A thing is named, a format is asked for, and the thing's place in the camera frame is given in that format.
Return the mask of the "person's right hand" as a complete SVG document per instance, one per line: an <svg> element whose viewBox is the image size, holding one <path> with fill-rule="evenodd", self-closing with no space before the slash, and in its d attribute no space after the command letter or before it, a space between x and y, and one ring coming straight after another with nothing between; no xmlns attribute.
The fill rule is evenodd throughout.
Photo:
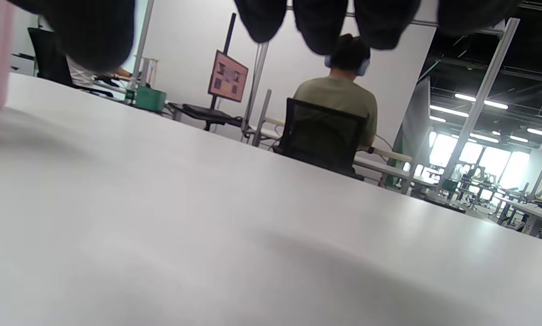
<svg viewBox="0 0 542 326"><path fill-rule="evenodd" d="M12 5L42 16L72 60L109 72L128 58L134 44L133 0L13 0ZM237 0L238 16L256 43L276 35L287 12L285 0ZM295 0L298 31L312 52L333 55L344 24L347 0ZM378 50L395 49L420 7L418 0L356 0L360 42ZM511 17L518 0L440 0L436 24L443 33L463 36L494 27Z"/></svg>

